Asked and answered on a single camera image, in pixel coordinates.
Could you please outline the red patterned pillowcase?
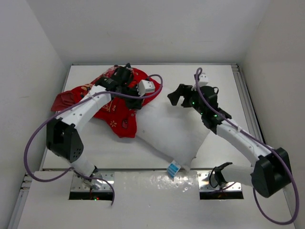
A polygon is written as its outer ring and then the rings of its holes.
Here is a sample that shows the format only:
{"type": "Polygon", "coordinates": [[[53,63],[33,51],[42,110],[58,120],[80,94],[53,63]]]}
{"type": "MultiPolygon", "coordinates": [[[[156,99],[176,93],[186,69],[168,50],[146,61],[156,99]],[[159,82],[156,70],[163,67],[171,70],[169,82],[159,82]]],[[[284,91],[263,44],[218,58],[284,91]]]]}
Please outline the red patterned pillowcase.
{"type": "MultiPolygon", "coordinates": [[[[78,103],[90,91],[97,80],[102,76],[111,77],[118,68],[118,65],[114,65],[91,83],[58,94],[53,102],[51,111],[58,112],[78,103]]],[[[137,132],[136,113],[137,110],[127,108],[123,99],[113,98],[94,117],[105,121],[118,137],[134,138],[137,132]]]]}

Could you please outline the white pillow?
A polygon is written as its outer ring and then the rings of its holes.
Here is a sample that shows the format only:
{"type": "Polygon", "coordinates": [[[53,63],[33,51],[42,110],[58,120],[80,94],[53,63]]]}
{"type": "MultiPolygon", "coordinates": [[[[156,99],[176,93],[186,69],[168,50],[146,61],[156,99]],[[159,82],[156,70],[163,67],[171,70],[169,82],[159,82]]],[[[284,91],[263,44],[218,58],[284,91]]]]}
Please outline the white pillow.
{"type": "Polygon", "coordinates": [[[167,98],[170,92],[163,87],[156,98],[137,111],[136,136],[189,171],[210,130],[192,108],[172,106],[167,98]]]}

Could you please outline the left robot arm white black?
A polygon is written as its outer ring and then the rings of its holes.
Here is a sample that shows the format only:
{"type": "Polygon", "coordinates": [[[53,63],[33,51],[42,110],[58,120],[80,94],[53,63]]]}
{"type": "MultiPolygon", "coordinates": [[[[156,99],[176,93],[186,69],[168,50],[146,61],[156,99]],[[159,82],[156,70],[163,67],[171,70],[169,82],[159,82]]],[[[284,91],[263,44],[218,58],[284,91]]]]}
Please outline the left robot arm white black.
{"type": "Polygon", "coordinates": [[[83,155],[82,129],[110,103],[122,102],[128,112],[141,109],[146,96],[141,89],[130,64],[115,65],[110,74],[101,75],[87,88],[79,102],[62,109],[47,123],[47,148],[66,160],[79,176],[93,179],[97,167],[83,155]]]}

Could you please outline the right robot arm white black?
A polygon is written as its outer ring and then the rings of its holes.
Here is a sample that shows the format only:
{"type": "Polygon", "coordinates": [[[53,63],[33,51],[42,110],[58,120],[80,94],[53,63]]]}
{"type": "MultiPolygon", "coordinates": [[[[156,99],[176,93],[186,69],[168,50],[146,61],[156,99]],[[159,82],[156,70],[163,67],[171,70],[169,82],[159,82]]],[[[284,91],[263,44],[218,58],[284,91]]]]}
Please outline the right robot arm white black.
{"type": "Polygon", "coordinates": [[[239,167],[232,162],[214,167],[209,175],[213,188],[236,181],[268,198],[292,182],[288,153],[281,147],[267,146],[241,129],[232,116],[219,107],[217,87],[180,84],[167,97],[173,106],[183,97],[182,107],[197,111],[205,127],[229,142],[251,163],[250,167],[239,167]]]}

